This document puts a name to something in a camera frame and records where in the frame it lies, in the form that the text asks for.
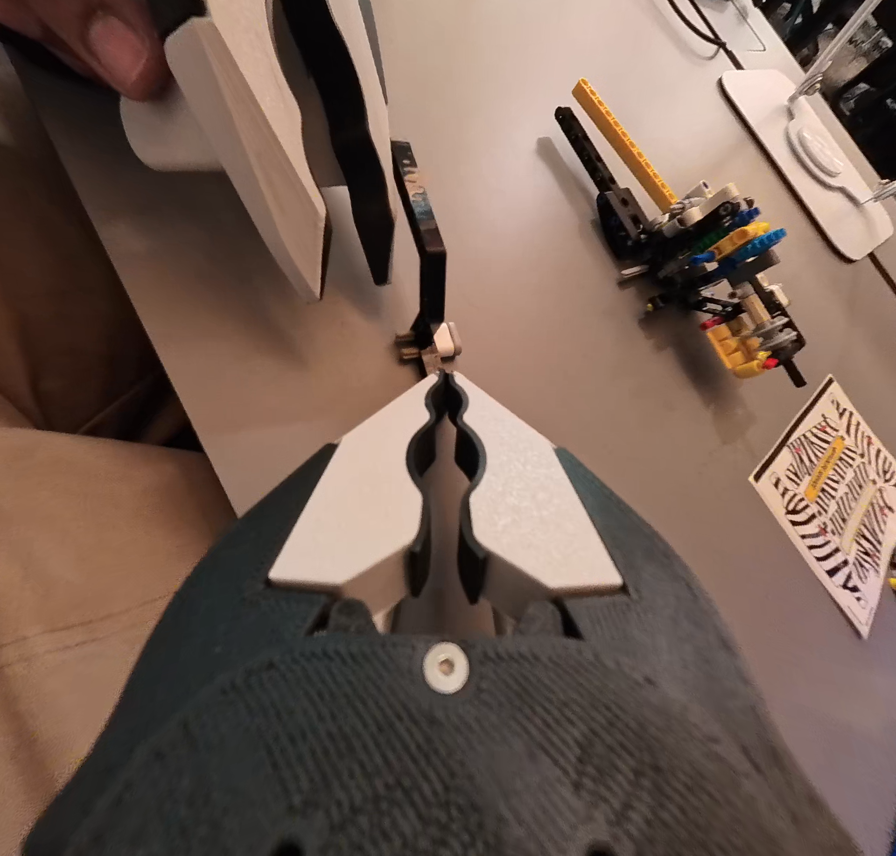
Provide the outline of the person's left hand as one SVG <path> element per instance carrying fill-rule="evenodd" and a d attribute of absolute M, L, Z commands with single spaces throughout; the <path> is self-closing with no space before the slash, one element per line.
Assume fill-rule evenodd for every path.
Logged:
<path fill-rule="evenodd" d="M 1 0 L 1 22 L 129 100 L 151 100 L 168 83 L 144 0 Z"/>

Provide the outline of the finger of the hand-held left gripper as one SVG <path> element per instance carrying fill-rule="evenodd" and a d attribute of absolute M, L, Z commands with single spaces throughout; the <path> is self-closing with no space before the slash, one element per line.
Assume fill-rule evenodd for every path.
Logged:
<path fill-rule="evenodd" d="M 279 67 L 273 0 L 203 0 L 206 15 L 160 33 L 171 80 L 120 100 L 134 154 L 158 171 L 225 173 L 298 296 L 319 301 L 328 219 Z"/>
<path fill-rule="evenodd" d="M 370 277 L 392 277 L 388 97 L 370 0 L 279 0 L 279 67 L 321 194 L 344 188 Z"/>

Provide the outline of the white book stand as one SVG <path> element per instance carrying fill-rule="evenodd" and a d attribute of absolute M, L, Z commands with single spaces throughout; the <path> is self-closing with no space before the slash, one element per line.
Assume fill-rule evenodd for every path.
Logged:
<path fill-rule="evenodd" d="M 852 262 L 868 257 L 894 233 L 883 207 L 893 182 L 870 188 L 833 139 L 810 99 L 821 90 L 835 56 L 882 0 L 864 0 L 798 84 L 773 70 L 732 70 L 720 78 L 723 95 L 770 156 L 816 227 Z"/>

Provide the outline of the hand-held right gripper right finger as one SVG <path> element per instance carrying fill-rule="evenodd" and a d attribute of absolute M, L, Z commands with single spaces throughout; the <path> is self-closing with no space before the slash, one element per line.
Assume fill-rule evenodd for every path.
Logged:
<path fill-rule="evenodd" d="M 621 573 L 556 446 L 459 373 L 446 377 L 446 408 L 469 483 L 457 552 L 467 600 L 516 621 L 532 603 L 620 593 Z"/>

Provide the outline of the person's legs beige trousers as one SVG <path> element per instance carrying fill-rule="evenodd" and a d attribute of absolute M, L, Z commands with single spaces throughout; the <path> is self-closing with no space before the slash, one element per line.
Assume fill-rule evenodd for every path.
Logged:
<path fill-rule="evenodd" d="M 45 128 L 2 54 L 1 851 L 114 708 L 234 519 Z"/>

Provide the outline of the multicoloured lego model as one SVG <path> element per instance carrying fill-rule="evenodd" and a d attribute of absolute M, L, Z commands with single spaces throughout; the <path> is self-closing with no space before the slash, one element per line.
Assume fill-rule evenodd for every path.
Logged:
<path fill-rule="evenodd" d="M 769 224 L 732 183 L 713 189 L 701 180 L 677 196 L 588 79 L 576 82 L 572 96 L 658 209 L 650 217 L 618 183 L 573 108 L 555 109 L 555 122 L 597 191 L 597 221 L 619 282 L 653 286 L 644 315 L 665 309 L 700 315 L 700 330 L 730 375 L 746 380 L 780 370 L 794 387 L 806 387 L 797 364 L 805 336 L 789 298 L 766 276 L 779 263 L 787 231 Z"/>

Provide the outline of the zebra striped sticker sheet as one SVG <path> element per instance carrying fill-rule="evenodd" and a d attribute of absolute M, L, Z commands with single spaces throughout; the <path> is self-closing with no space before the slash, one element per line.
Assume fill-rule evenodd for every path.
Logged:
<path fill-rule="evenodd" d="M 750 475 L 855 633 L 893 588 L 895 457 L 828 375 Z"/>

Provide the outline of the black bent lego beam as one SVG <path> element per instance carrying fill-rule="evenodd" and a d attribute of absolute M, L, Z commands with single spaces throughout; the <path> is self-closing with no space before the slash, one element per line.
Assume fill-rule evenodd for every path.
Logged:
<path fill-rule="evenodd" d="M 393 171 L 400 203 L 419 257 L 419 310 L 409 329 L 395 336 L 399 361 L 422 378 L 431 376 L 462 354 L 454 322 L 445 318 L 447 252 L 419 164 L 411 145 L 391 141 Z"/>

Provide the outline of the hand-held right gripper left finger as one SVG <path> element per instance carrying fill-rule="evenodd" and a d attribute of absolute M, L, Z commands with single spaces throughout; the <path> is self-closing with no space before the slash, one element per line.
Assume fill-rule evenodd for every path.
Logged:
<path fill-rule="evenodd" d="M 362 602 L 388 628 L 420 588 L 411 570 L 429 524 L 420 477 L 434 458 L 419 469 L 411 444 L 438 423 L 445 378 L 424 378 L 342 436 L 274 559 L 272 585 Z"/>

